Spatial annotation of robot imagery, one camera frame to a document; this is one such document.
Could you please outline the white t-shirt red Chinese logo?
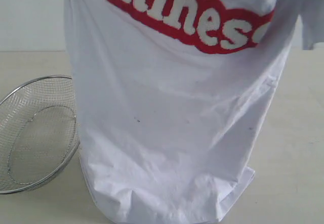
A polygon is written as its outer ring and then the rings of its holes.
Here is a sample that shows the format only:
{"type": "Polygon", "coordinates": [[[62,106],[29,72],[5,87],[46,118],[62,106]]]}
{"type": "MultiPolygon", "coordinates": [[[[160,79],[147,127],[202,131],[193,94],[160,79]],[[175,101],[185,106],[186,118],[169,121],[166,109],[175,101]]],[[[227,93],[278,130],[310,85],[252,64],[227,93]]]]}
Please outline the white t-shirt red Chinese logo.
{"type": "Polygon", "coordinates": [[[323,42],[323,0],[65,0],[80,163],[113,223],[218,223],[291,48],[323,42]]]}

